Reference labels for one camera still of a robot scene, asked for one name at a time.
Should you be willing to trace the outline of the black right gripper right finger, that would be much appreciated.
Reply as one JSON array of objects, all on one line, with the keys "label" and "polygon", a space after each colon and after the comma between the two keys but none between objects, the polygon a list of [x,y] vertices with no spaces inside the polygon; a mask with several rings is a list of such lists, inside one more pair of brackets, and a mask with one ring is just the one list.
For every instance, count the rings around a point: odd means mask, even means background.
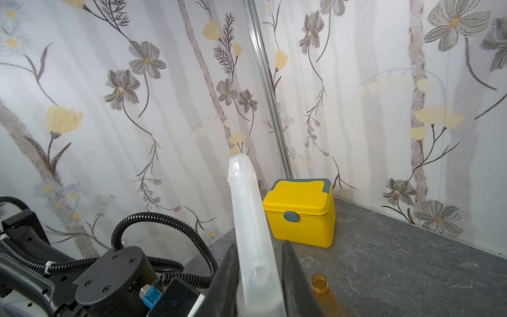
[{"label": "black right gripper right finger", "polygon": [[289,241],[284,241],[282,244],[281,273],[287,316],[323,316],[310,290],[310,284],[306,280],[294,247]]}]

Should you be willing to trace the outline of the clear spray nozzle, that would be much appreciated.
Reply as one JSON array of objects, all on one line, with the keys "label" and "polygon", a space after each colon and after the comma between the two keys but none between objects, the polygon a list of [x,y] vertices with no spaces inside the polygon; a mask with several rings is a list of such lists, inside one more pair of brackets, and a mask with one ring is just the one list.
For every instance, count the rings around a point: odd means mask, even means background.
[{"label": "clear spray nozzle", "polygon": [[228,183],[240,266],[238,313],[240,316],[286,316],[256,171],[247,155],[237,154],[230,159]]}]

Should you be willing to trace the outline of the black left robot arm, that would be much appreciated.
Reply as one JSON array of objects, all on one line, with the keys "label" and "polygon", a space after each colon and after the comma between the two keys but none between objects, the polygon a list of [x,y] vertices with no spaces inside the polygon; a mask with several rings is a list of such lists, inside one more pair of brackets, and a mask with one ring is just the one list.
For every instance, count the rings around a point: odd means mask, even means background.
[{"label": "black left robot arm", "polygon": [[[48,316],[162,316],[164,292],[171,282],[182,284],[185,299],[196,298],[218,270],[198,232],[170,215],[130,215],[113,230],[111,247],[103,256],[74,260],[51,246],[29,206],[8,196],[1,201],[19,210],[1,223],[1,296],[17,291]],[[179,262],[125,246],[124,232],[137,223],[164,225],[187,236],[210,274],[188,274]]]}]

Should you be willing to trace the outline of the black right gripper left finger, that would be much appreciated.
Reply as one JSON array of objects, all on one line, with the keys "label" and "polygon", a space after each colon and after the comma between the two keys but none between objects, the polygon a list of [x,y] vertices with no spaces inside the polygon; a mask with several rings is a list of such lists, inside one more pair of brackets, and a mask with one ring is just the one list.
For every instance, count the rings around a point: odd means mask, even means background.
[{"label": "black right gripper left finger", "polygon": [[236,294],[239,279],[238,248],[233,243],[227,250],[223,262],[209,288],[209,292],[198,309],[198,316],[237,316]]}]

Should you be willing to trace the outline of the amber spray bottle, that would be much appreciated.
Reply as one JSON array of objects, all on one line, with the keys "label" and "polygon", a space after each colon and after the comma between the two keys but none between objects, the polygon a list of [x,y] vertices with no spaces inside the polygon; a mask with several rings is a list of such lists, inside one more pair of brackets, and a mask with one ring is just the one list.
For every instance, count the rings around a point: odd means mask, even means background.
[{"label": "amber spray bottle", "polygon": [[312,277],[312,288],[314,298],[324,316],[350,316],[347,308],[340,303],[335,293],[330,289],[329,283],[324,275],[317,273]]}]

